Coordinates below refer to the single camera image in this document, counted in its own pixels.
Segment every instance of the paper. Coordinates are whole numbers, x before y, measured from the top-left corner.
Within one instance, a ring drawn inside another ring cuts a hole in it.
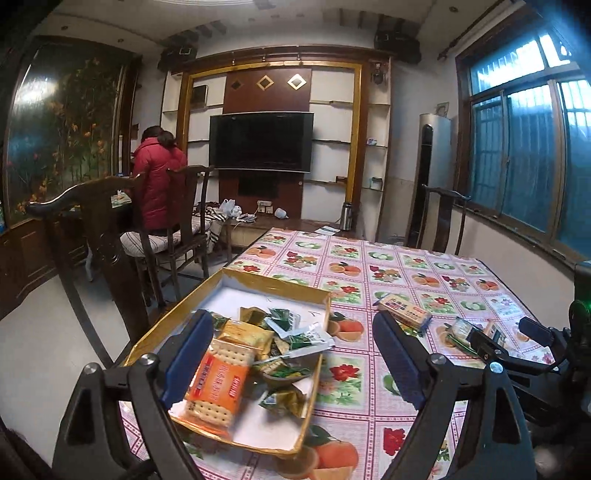
[[[321,235],[334,235],[335,233],[339,233],[340,230],[336,228],[332,228],[331,226],[324,225],[323,227],[319,228],[315,231],[315,233],[320,233]]]

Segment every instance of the black tv screen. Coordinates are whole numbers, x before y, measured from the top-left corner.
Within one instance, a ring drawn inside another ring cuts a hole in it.
[[[311,112],[227,113],[209,121],[209,164],[221,169],[309,172]]]

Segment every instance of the gold frame trim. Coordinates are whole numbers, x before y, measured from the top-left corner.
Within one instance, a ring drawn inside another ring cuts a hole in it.
[[[349,166],[347,169],[347,188],[345,201],[353,202],[353,190],[355,189],[355,176],[358,168],[365,166],[365,155],[359,155],[359,128],[361,123],[361,95],[362,95],[362,73],[367,70],[364,62],[332,61],[332,60],[284,60],[284,61],[261,61],[256,63],[245,63],[242,65],[230,65],[212,70],[204,70],[196,73],[183,73],[181,91],[178,102],[177,117],[177,143],[181,150],[187,153],[187,142],[189,133],[190,116],[190,95],[189,89],[193,81],[203,77],[210,77],[228,72],[239,72],[241,70],[261,69],[267,67],[331,67],[336,69],[349,69],[355,73],[353,87],[353,119],[351,122],[351,147],[349,150]],[[361,191],[361,185],[355,190]]]
[[[264,87],[263,87],[263,85],[262,85],[262,83],[261,83],[263,80],[266,80],[267,82],[269,82],[269,83],[267,83],[267,86],[264,86]],[[268,88],[269,88],[271,85],[273,85],[274,83],[275,83],[275,82],[273,82],[273,80],[271,80],[271,77],[269,77],[268,75],[265,75],[265,76],[264,76],[262,79],[260,79],[260,80],[259,80],[259,81],[256,83],[256,86],[258,86],[258,87],[259,87],[259,88],[260,88],[260,89],[261,89],[261,90],[264,92],[265,90],[267,90],[267,89],[268,89]]]
[[[299,80],[300,84],[296,87],[295,84],[293,83],[294,80]],[[299,73],[296,73],[292,78],[290,78],[289,80],[287,80],[287,84],[293,88],[294,90],[299,90],[300,88],[302,88],[306,83],[308,83],[307,81],[304,80],[304,77],[302,75],[300,75]]]

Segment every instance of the metal screw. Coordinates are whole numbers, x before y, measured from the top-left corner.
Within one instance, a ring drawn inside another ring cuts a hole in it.
[[[431,359],[431,362],[435,365],[443,365],[446,361],[445,355],[442,355],[440,353],[432,353],[429,356],[429,358]]]
[[[139,363],[142,365],[152,365],[158,357],[153,353],[145,353],[139,357]]]
[[[503,366],[499,362],[491,362],[489,367],[491,369],[491,372],[494,372],[496,374],[503,373]]]
[[[84,368],[82,369],[82,371],[84,372],[85,375],[90,375],[90,374],[93,374],[94,372],[96,372],[99,368],[100,368],[99,364],[97,364],[96,362],[92,362],[92,363],[85,365]]]

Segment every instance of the ceiling light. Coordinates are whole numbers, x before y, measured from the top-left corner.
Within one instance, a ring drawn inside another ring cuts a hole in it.
[[[252,0],[155,0],[165,4],[197,5],[198,7],[224,7],[226,5],[251,4]]]

